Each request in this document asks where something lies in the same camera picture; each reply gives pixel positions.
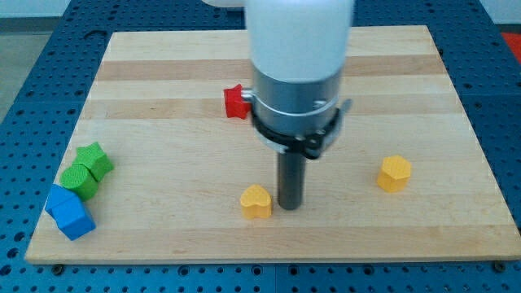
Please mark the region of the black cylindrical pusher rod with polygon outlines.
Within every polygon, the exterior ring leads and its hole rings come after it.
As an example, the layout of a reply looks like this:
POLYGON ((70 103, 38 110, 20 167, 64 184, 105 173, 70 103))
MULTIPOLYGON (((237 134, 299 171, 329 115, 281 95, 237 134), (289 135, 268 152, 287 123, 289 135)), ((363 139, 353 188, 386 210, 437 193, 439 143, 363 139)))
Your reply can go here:
POLYGON ((278 205, 285 210, 300 207, 304 198, 306 159, 299 153, 278 154, 278 205))

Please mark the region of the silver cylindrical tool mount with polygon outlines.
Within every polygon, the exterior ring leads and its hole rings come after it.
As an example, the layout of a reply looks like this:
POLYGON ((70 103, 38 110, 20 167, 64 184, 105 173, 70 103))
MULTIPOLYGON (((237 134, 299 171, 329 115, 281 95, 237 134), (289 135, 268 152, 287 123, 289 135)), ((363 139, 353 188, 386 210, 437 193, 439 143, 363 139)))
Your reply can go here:
POLYGON ((265 144, 281 154, 315 160, 339 136, 350 99, 339 102, 343 71, 315 81, 280 81, 254 68, 248 101, 252 125, 265 144))

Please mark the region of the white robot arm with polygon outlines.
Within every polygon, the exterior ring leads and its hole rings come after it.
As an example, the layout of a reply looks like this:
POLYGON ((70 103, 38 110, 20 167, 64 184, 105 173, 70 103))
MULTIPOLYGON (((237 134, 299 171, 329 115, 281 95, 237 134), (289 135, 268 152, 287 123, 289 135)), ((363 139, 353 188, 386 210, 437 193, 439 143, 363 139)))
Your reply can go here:
POLYGON ((259 139, 278 154, 278 205, 297 209, 307 160, 338 137, 351 100, 340 102, 354 3, 344 0, 206 0, 243 8, 252 61, 252 106, 259 139))

